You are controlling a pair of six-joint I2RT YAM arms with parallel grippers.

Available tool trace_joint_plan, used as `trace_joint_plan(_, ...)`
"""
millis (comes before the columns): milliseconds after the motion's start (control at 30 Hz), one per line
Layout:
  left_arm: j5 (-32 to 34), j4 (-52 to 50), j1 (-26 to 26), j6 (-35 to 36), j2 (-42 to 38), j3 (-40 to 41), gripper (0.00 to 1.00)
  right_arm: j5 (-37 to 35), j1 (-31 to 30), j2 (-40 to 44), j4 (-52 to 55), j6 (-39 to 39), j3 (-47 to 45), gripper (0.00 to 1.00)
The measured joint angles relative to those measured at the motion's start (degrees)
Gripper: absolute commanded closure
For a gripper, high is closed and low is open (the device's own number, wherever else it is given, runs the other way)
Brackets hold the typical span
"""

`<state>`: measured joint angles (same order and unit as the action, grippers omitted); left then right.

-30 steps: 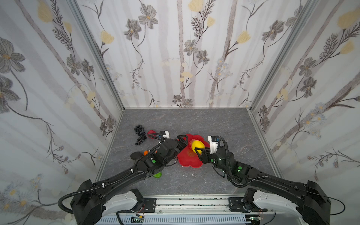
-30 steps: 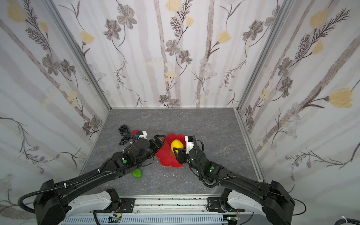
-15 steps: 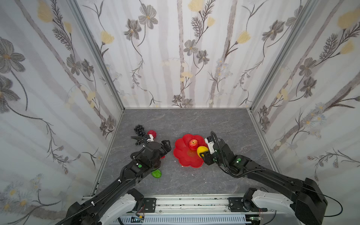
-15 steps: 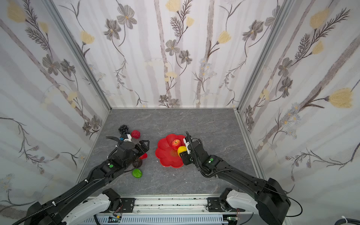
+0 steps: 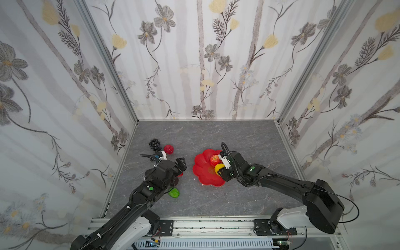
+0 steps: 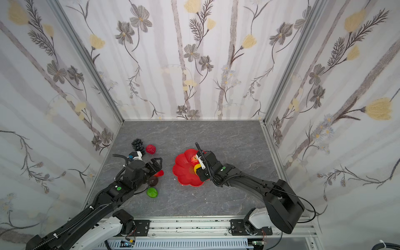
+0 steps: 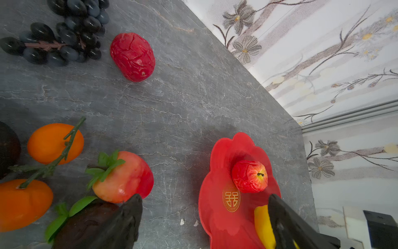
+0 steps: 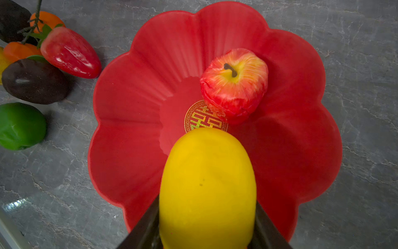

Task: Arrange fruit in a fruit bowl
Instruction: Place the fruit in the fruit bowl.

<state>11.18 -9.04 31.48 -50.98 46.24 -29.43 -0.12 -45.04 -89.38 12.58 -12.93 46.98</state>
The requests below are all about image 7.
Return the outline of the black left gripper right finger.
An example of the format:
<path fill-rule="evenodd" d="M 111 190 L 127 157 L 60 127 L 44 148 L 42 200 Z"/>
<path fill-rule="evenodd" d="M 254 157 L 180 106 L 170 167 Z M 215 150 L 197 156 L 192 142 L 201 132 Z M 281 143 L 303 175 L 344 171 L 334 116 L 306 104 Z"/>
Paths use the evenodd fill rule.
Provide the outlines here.
<path fill-rule="evenodd" d="M 318 233 L 276 194 L 268 199 L 268 213 L 277 249 L 341 247 L 339 239 Z"/>

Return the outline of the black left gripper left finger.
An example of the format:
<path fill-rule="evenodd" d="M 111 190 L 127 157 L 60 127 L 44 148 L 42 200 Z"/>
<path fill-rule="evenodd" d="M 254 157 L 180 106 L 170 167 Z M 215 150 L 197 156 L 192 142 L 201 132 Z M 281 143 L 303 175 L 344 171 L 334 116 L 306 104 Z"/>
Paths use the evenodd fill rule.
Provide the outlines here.
<path fill-rule="evenodd" d="M 91 249 L 132 249 L 138 240 L 143 200 L 133 195 L 91 237 Z"/>

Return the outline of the red apple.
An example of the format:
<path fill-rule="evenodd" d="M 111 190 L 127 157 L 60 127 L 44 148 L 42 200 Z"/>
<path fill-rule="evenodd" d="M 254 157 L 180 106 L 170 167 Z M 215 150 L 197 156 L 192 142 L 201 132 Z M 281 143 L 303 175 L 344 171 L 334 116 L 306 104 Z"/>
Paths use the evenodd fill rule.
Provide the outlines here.
<path fill-rule="evenodd" d="M 259 161 L 238 161 L 232 168 L 232 180 L 241 193 L 255 194 L 268 187 L 268 174 Z"/>

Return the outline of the red flower-shaped plate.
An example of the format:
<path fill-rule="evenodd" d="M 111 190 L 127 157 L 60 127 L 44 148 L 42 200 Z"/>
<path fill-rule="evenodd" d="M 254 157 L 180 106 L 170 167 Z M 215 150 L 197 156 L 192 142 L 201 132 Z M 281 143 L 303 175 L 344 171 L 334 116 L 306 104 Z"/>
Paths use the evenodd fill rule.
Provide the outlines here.
<path fill-rule="evenodd" d="M 268 175 L 267 188 L 244 194 L 232 180 L 233 166 L 241 161 L 259 161 Z M 239 132 L 232 139 L 221 138 L 212 149 L 209 173 L 199 194 L 202 227 L 210 237 L 212 249 L 262 249 L 255 229 L 255 209 L 268 204 L 272 194 L 280 195 L 266 152 L 255 146 L 249 135 Z"/>

